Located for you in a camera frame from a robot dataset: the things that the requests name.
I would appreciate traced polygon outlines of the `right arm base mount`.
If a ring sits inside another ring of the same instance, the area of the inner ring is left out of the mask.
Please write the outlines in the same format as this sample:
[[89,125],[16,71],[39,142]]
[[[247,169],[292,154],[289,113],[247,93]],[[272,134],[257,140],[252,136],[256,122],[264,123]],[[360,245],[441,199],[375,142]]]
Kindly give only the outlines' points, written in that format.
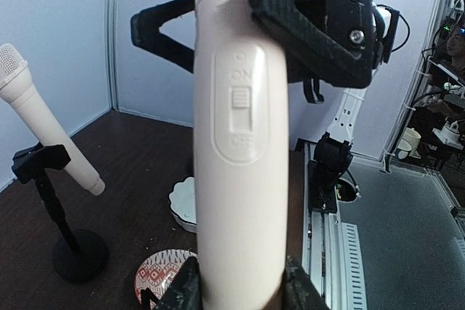
[[318,213],[337,213],[338,203],[351,203],[361,198],[360,186],[349,170],[344,172],[345,177],[340,176],[329,187],[319,185],[319,177],[316,174],[317,163],[310,160],[307,163],[308,175],[308,207]]

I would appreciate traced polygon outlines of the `black mic stand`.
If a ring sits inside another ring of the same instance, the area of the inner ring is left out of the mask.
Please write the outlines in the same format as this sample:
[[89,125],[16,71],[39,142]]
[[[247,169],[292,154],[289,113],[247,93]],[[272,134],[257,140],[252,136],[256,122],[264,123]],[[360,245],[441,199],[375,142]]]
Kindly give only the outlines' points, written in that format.
[[65,147],[61,144],[45,147],[38,143],[16,152],[12,161],[12,172],[19,182],[34,182],[50,219],[62,235],[52,251],[54,270],[68,282],[93,280],[108,262],[108,247],[97,233],[87,229],[73,231],[69,227],[65,211],[46,173],[47,169],[61,171],[71,162]]

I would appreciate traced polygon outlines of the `red patterned dish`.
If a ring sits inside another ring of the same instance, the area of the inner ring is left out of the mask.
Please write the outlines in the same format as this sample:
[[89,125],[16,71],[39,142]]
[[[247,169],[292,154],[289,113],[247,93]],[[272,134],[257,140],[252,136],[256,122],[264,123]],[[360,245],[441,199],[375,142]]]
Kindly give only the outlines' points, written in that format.
[[189,250],[167,249],[146,258],[140,264],[134,278],[134,292],[139,303],[142,304],[142,291],[146,289],[160,299],[183,263],[192,256],[197,255]]

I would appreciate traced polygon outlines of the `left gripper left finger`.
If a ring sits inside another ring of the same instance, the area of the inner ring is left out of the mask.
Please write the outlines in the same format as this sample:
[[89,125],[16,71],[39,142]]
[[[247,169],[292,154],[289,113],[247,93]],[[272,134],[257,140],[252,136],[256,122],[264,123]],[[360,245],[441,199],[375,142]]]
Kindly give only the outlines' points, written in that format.
[[197,258],[191,256],[183,263],[181,269],[161,298],[157,298],[149,288],[143,290],[143,309],[202,309],[201,283]]

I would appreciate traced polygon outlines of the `white scalloped bowl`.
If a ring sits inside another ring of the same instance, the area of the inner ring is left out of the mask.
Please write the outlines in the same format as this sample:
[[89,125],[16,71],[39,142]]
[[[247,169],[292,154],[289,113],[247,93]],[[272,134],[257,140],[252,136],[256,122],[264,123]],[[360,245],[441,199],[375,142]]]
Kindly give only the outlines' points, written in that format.
[[195,179],[191,176],[177,182],[169,193],[169,207],[174,220],[185,231],[195,234],[197,219],[195,211]]

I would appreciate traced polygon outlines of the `left aluminium frame post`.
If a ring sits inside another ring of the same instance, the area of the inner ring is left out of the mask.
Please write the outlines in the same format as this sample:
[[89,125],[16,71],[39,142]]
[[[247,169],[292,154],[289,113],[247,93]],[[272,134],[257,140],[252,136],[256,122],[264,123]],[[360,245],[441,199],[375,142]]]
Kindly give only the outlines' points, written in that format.
[[117,43],[117,0],[105,0],[104,5],[104,37],[105,64],[108,81],[108,97],[111,110],[119,110],[118,77],[116,62]]

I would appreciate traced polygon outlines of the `front aluminium rail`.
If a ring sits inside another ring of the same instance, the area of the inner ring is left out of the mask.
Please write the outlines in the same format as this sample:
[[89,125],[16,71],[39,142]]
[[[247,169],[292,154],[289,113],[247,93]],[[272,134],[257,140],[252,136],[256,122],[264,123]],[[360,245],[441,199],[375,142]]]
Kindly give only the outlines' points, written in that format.
[[353,159],[335,213],[304,199],[302,263],[331,309],[462,309],[464,210],[433,170]]

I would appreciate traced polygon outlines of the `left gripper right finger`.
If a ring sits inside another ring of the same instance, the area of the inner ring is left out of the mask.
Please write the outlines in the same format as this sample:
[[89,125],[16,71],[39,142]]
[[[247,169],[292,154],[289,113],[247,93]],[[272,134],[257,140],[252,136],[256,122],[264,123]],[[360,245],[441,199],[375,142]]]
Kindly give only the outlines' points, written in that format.
[[329,310],[324,298],[316,290],[302,264],[292,257],[286,259],[282,309]]

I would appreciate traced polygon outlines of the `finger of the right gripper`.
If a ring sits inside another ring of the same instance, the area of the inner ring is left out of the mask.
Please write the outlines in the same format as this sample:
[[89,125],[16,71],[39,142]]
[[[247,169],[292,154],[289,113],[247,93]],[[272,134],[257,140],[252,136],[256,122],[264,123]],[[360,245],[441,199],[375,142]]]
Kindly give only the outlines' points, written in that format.
[[161,28],[194,9],[195,0],[171,0],[141,10],[130,19],[132,44],[193,73],[194,49],[162,33]]
[[364,89],[372,81],[373,0],[248,0],[253,19],[314,77]]

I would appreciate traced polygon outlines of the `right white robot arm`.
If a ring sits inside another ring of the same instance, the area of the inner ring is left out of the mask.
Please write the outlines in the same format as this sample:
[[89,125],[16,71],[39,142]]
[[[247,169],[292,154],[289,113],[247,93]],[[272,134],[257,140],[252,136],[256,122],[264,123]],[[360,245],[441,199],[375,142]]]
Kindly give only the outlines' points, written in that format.
[[195,77],[197,214],[283,201],[286,86],[297,81],[311,103],[323,101],[320,82],[344,90],[310,182],[318,209],[330,209],[395,31],[373,0],[172,0],[135,14],[133,44]]

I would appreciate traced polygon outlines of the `cream microphone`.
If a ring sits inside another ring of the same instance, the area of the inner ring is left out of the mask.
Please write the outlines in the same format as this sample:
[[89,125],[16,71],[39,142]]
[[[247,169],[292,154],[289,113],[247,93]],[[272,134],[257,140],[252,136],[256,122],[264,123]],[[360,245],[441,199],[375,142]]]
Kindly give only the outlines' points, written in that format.
[[283,48],[248,0],[195,0],[194,177],[205,309],[277,305],[286,259]]
[[11,44],[1,45],[1,99],[19,115],[44,146],[61,144],[70,156],[68,174],[95,196],[105,190],[99,173],[60,125],[34,85],[28,62]]

